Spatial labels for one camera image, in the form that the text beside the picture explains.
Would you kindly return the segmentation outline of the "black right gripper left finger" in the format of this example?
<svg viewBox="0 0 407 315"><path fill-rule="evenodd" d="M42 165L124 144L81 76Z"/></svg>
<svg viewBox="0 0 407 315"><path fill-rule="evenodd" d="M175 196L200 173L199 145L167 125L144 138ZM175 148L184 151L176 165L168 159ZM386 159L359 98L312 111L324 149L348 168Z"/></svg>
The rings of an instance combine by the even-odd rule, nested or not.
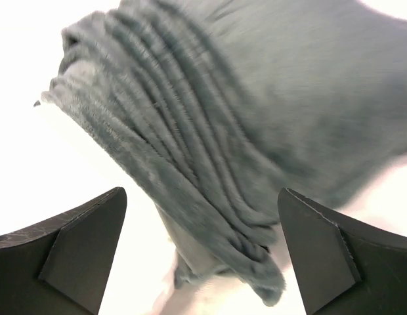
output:
<svg viewBox="0 0 407 315"><path fill-rule="evenodd" d="M0 315L98 314L126 208L115 187L0 236Z"/></svg>

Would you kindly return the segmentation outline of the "zebra and grey plush pillowcase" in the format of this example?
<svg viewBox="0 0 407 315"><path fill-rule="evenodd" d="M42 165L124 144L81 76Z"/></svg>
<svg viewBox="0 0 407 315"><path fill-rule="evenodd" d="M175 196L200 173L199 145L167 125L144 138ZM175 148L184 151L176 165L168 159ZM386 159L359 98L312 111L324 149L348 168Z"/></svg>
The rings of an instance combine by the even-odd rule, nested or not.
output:
<svg viewBox="0 0 407 315"><path fill-rule="evenodd" d="M62 41L41 99L153 200L176 286L226 274L275 305L280 189L341 207L407 154L407 21L358 1L122 1Z"/></svg>

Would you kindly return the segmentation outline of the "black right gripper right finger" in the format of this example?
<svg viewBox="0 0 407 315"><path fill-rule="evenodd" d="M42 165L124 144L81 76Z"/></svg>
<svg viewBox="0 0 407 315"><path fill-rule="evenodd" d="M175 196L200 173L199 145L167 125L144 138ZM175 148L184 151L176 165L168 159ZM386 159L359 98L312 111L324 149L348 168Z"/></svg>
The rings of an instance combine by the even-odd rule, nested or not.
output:
<svg viewBox="0 0 407 315"><path fill-rule="evenodd" d="M307 314L407 315L407 237L287 188L278 211Z"/></svg>

